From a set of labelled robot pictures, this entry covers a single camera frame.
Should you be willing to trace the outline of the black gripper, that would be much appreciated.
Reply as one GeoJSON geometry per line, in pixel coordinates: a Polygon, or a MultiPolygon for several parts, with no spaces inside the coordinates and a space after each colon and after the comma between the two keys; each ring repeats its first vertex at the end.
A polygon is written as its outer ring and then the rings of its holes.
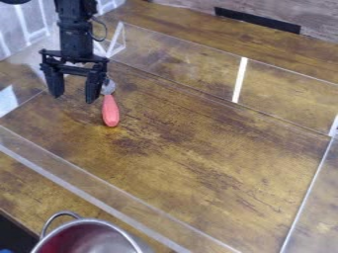
{"type": "Polygon", "coordinates": [[[54,98],[63,93],[63,74],[86,76],[84,96],[90,104],[100,95],[105,80],[108,59],[93,54],[93,43],[104,38],[93,35],[92,23],[105,24],[94,18],[96,0],[54,0],[58,28],[58,50],[41,49],[41,70],[49,92],[54,98]]]}

